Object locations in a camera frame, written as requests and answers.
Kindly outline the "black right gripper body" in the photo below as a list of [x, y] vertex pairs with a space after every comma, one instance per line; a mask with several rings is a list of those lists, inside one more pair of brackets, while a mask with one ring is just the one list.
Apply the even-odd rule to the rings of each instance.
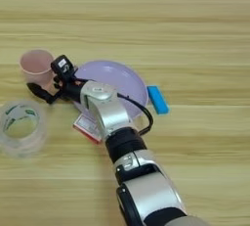
[[54, 87], [58, 89], [55, 94], [57, 98], [61, 98], [66, 101], [80, 102], [80, 92], [86, 79], [70, 78], [69, 81], [62, 81], [57, 76], [54, 77]]

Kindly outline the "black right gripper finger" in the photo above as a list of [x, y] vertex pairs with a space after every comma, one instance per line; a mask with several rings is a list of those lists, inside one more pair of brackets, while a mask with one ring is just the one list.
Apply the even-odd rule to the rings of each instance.
[[47, 90], [43, 89], [36, 83], [27, 83], [27, 87], [36, 97], [46, 101], [48, 104], [53, 104], [62, 95], [62, 89], [58, 84], [55, 85], [58, 89], [58, 92], [55, 95], [50, 94]]

